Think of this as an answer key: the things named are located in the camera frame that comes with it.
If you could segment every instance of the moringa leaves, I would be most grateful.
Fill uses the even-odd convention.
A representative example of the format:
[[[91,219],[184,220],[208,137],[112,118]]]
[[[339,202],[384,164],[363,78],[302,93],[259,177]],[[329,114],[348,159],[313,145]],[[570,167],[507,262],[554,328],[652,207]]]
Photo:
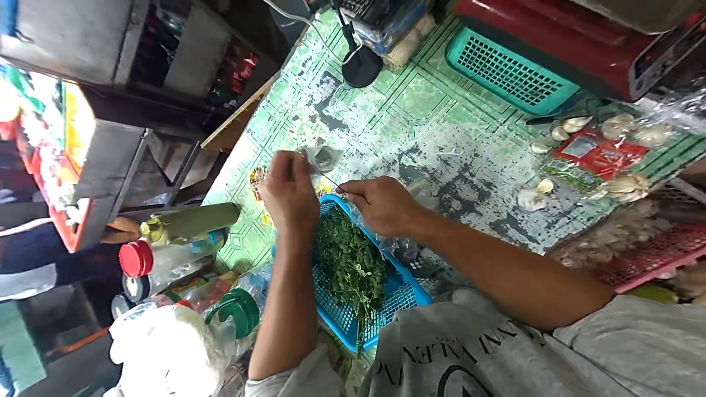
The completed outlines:
[[[353,308],[360,354],[363,330],[373,320],[373,310],[383,304],[385,259],[363,230],[338,207],[332,208],[319,222],[316,255],[319,266],[328,275],[333,303]]]

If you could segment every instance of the green cylindrical container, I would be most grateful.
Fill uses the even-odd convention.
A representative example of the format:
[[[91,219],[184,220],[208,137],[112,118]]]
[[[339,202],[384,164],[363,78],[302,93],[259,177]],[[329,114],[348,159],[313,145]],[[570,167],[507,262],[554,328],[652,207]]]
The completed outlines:
[[[240,215],[234,203],[219,203],[174,213],[152,215],[142,222],[140,233],[150,244],[166,244],[196,237],[233,225]]]

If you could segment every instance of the worn table surface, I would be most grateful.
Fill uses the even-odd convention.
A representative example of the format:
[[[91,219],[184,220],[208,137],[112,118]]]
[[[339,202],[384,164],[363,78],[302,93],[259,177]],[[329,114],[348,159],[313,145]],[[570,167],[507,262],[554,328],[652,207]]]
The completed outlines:
[[[343,57],[346,44],[335,15],[324,13],[317,26]],[[530,153],[528,146],[546,134],[546,126],[526,126],[530,116],[446,65],[444,49],[459,27],[448,16],[406,67],[385,68],[362,89],[342,82],[340,65],[309,30],[206,196],[205,203],[243,206],[219,260],[243,270],[270,258],[275,232],[263,223],[265,209],[249,188],[249,171],[267,166],[278,149],[302,146],[344,152],[328,174],[338,183],[384,174],[407,183],[428,177],[443,214],[539,254],[610,213],[614,202],[582,201],[561,184],[543,210],[527,213],[516,206],[518,189],[540,180],[535,170],[545,155]],[[705,150],[704,138],[673,138],[636,168],[656,182]],[[443,154],[452,151],[462,154]],[[424,260],[439,267],[436,277],[456,277],[443,262]]]

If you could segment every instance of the red container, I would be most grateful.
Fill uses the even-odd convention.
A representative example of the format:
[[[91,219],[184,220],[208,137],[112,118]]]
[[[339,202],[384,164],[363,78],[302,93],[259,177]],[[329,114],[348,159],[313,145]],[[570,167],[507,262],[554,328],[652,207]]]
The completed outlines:
[[[677,225],[602,264],[594,276],[622,293],[660,273],[695,264],[702,255],[706,255],[706,225]]]

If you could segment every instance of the white plastic bag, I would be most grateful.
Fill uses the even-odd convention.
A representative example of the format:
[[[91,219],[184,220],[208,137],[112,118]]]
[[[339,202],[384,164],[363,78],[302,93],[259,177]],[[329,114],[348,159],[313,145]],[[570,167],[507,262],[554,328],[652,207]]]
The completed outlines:
[[[118,390],[125,397],[217,395],[233,349],[224,349],[195,311],[150,305],[134,307],[109,329],[111,360],[123,364]]]

